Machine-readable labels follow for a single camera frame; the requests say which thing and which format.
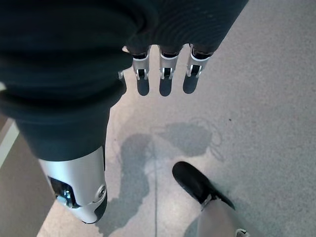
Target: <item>screw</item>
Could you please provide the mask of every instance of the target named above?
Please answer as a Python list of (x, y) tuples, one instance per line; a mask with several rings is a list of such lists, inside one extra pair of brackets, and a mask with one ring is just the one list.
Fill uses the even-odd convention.
[(102, 197), (105, 193), (105, 186), (102, 187), (102, 189), (99, 192), (99, 198)]

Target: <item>metallic component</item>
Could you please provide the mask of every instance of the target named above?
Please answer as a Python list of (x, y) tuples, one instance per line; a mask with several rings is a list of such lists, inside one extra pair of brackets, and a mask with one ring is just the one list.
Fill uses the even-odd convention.
[(243, 229), (236, 230), (235, 237), (250, 237), (250, 234)]
[(211, 194), (209, 194), (208, 196), (207, 196), (207, 198), (205, 199), (205, 201), (201, 204), (201, 208), (202, 208), (202, 210), (208, 205), (208, 203), (210, 202), (210, 201), (212, 201), (212, 195)]
[(171, 80), (173, 78), (173, 73), (176, 69), (179, 54), (177, 53), (176, 56), (173, 56), (173, 57), (165, 57), (161, 51), (161, 48), (159, 48), (159, 51), (160, 51), (160, 59), (159, 59), (160, 78), (164, 79), (164, 77), (167, 76)]
[(149, 51), (142, 55), (133, 55), (133, 68), (137, 80), (140, 80), (141, 77), (144, 80), (148, 80), (148, 72), (149, 72)]
[(204, 67), (206, 66), (209, 58), (212, 56), (213, 53), (199, 53), (196, 52), (194, 49), (194, 46), (191, 45), (191, 53), (190, 53), (190, 57), (187, 63), (187, 76), (191, 77), (192, 73), (195, 74), (196, 78), (198, 78), (201, 75), (201, 72), (203, 71)]
[(86, 223), (100, 219), (95, 211), (107, 197), (102, 147), (81, 158), (39, 163), (58, 202)]
[(107, 188), (105, 186), (102, 186), (99, 188), (98, 197), (101, 198), (104, 194)]
[(118, 72), (118, 79), (122, 80), (124, 77), (123, 71)]

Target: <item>dark sleeve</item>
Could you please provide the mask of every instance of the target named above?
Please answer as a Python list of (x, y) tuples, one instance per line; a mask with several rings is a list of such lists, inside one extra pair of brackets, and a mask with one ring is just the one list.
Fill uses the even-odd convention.
[(106, 1), (42, 2), (1, 1), (0, 109), (37, 157), (75, 159), (104, 145), (126, 90), (118, 71), (132, 63), (121, 49), (139, 25)]

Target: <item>robotic finger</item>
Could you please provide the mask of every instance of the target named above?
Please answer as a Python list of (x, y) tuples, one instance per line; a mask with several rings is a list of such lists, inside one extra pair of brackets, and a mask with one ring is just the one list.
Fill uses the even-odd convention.
[(178, 56), (182, 46), (159, 47), (160, 63), (160, 85), (159, 91), (162, 96), (171, 93), (172, 78), (178, 61)]
[(198, 46), (190, 45), (190, 48), (191, 51), (187, 63), (186, 76), (183, 82), (183, 91), (187, 94), (191, 94), (195, 91), (198, 78), (213, 54), (213, 52), (208, 52), (203, 49), (203, 47), (199, 49)]

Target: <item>gray floor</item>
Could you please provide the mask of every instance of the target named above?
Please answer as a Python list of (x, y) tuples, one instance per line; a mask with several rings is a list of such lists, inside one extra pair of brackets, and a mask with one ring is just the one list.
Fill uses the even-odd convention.
[(199, 206), (172, 178), (178, 160), (203, 171), (268, 236), (314, 236), (315, 22), (315, 0), (250, 1), (192, 95), (182, 91), (188, 47), (167, 98), (153, 47), (150, 94), (138, 96), (126, 70), (128, 92), (112, 109), (104, 218), (85, 225), (55, 203), (38, 236), (194, 237)]

